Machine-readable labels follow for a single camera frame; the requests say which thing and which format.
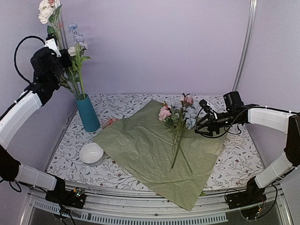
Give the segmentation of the white flower stem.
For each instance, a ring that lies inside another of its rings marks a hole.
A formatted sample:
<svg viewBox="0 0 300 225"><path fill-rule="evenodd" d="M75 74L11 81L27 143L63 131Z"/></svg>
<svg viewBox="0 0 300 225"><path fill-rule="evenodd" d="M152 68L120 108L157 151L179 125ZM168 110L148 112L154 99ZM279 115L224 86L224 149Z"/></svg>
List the white flower stem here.
<svg viewBox="0 0 300 225"><path fill-rule="evenodd" d="M47 25L47 35L52 34L56 37L59 48L60 43L57 37L57 31L54 27L59 9L54 8L54 0L42 0L39 4L38 10L38 19L42 24Z"/></svg>
<svg viewBox="0 0 300 225"><path fill-rule="evenodd" d="M77 73L80 80L78 86L81 94L85 94L85 89L83 85L83 74L82 74L83 63L91 59L91 57L85 55L87 49L88 46L85 41L75 42L74 46L69 47L68 49L68 53L70 54L71 61L72 61L72 66L71 66L72 70Z"/></svg>

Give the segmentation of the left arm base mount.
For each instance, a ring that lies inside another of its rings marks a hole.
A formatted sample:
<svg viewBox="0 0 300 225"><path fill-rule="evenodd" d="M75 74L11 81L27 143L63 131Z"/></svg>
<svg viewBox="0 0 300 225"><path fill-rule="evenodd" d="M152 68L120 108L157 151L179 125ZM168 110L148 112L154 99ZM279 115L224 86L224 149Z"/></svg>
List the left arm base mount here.
<svg viewBox="0 0 300 225"><path fill-rule="evenodd" d="M86 201L86 194L85 190L82 188L76 187L72 190L66 190L64 186L57 186L54 190L47 191L45 199L59 205L83 209Z"/></svg>

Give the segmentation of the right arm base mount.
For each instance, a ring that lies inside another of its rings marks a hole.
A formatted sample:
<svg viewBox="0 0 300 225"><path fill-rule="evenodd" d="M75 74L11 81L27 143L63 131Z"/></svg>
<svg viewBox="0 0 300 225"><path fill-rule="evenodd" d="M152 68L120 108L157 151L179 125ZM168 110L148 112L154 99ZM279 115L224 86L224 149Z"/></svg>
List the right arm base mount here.
<svg viewBox="0 0 300 225"><path fill-rule="evenodd" d="M235 189L233 193L225 193L225 202L229 209L246 207L266 201L265 188L246 188L245 191Z"/></svg>

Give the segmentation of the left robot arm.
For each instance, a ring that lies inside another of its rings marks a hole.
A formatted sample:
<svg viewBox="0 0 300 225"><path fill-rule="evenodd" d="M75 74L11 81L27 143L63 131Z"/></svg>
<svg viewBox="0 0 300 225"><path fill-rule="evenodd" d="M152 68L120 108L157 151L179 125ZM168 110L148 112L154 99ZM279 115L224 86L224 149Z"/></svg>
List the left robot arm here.
<svg viewBox="0 0 300 225"><path fill-rule="evenodd" d="M66 49L43 47L30 60L34 69L31 82L21 96L0 117L0 176L2 180L26 184L51 191L59 203L66 203L70 194L64 180L27 166L14 159L7 151L15 134L28 118L44 106L60 88L60 78L72 65Z"/></svg>

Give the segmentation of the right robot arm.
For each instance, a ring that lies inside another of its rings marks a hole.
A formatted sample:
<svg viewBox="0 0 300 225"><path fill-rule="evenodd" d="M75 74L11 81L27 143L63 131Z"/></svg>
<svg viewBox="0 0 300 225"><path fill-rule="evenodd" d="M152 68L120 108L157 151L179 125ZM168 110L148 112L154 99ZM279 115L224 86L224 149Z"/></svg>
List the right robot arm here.
<svg viewBox="0 0 300 225"><path fill-rule="evenodd" d="M284 110L300 110L300 97L294 94L269 91L240 90L247 104L267 105ZM246 125L242 133L234 136L231 130L225 140L213 171L203 192L229 188L243 189L246 180L262 171L277 159L286 145L286 135L280 131L259 125Z"/></svg>

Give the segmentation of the beige printed ribbon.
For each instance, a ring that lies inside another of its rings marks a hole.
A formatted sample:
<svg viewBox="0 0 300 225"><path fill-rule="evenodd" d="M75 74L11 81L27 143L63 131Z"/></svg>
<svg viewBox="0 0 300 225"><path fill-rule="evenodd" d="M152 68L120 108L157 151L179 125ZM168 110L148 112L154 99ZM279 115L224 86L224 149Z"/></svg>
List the beige printed ribbon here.
<svg viewBox="0 0 300 225"><path fill-rule="evenodd" d="M238 136L227 136L227 139L232 142L243 143L243 138L238 137Z"/></svg>

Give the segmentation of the pink flower stem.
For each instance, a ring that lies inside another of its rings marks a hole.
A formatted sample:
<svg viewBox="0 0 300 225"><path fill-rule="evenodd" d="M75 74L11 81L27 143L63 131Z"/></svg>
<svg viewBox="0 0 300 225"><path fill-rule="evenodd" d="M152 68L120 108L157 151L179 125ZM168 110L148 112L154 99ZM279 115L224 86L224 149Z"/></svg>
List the pink flower stem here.
<svg viewBox="0 0 300 225"><path fill-rule="evenodd" d="M64 75L60 77L60 85L70 91L76 98L80 100L80 89L78 83L80 82L79 77L76 72L68 67L64 71Z"/></svg>

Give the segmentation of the blue hydrangea stem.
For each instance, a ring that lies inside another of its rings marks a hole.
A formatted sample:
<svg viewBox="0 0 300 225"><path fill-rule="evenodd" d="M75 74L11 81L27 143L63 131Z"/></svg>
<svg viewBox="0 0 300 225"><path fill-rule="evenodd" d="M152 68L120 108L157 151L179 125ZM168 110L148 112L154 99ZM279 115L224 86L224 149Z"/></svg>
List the blue hydrangea stem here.
<svg viewBox="0 0 300 225"><path fill-rule="evenodd" d="M194 102L191 97L183 97L180 99L180 105L171 106L171 116L168 117L168 122L171 123L169 128L173 134L173 141L169 172L174 168L177 156L181 153L189 171L193 174L193 170L181 147L185 132L193 128L196 124L196 112L193 104Z"/></svg>

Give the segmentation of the green tissue paper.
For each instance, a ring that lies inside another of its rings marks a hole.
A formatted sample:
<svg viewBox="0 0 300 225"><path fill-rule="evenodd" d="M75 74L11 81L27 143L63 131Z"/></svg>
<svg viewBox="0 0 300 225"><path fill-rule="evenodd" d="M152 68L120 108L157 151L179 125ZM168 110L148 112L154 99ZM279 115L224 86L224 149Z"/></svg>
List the green tissue paper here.
<svg viewBox="0 0 300 225"><path fill-rule="evenodd" d="M190 211L224 149L225 137L209 139L187 130L173 161L174 137L158 119L161 107L160 102L151 100L129 118L109 125L93 140L146 187Z"/></svg>

